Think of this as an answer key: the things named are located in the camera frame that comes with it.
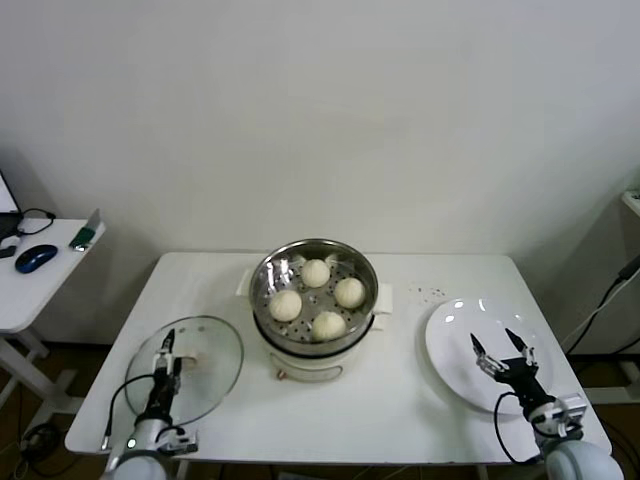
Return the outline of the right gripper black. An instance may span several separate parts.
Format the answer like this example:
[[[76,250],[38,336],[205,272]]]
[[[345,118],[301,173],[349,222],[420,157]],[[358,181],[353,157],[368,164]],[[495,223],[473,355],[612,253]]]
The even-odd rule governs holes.
[[[539,370],[535,349],[509,328],[505,332],[519,353],[519,357],[497,360],[489,355],[480,340],[470,334],[472,348],[476,355],[476,365],[487,376],[498,383],[512,388],[522,408],[538,408],[553,403],[555,397],[549,395],[536,379]]]

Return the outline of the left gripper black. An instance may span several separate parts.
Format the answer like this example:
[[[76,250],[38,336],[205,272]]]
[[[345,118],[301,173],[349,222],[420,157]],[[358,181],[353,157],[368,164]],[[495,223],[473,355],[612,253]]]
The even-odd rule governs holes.
[[[176,355],[173,356],[174,342],[175,330],[171,329],[164,337],[161,347],[154,354],[154,384],[142,413],[143,418],[171,417],[171,408],[174,397],[179,391],[179,375],[182,370],[182,358]]]

